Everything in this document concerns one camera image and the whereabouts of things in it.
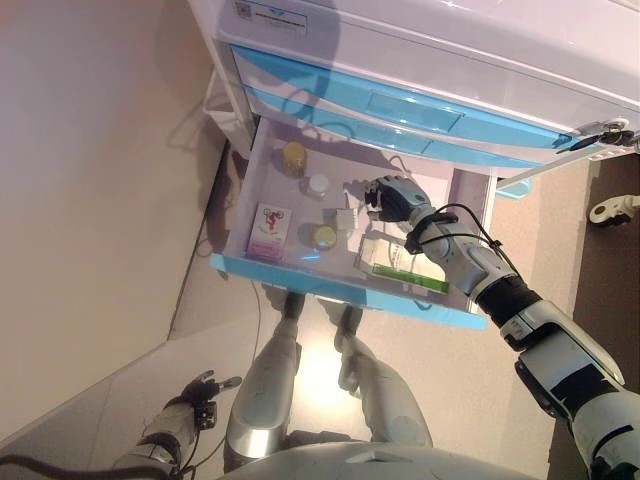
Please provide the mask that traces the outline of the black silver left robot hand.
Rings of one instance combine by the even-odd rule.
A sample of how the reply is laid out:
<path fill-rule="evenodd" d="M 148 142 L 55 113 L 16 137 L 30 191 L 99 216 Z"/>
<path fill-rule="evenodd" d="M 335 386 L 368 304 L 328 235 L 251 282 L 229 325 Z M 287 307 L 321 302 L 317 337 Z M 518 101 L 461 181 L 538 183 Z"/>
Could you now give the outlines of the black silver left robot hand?
<path fill-rule="evenodd" d="M 179 398 L 181 402 L 200 406 L 208 403 L 222 392 L 239 387 L 241 383 L 240 376 L 216 380 L 215 371 L 206 370 L 184 387 Z"/>

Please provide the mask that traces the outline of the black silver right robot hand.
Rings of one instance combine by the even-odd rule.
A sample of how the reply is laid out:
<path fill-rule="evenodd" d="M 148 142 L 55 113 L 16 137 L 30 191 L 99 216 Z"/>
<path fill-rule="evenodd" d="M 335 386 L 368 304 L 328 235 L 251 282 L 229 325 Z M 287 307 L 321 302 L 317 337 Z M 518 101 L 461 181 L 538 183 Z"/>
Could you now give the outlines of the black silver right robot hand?
<path fill-rule="evenodd" d="M 364 201 L 369 218 L 375 221 L 416 224 L 435 209 L 427 194 L 411 179 L 385 175 L 367 182 Z"/>

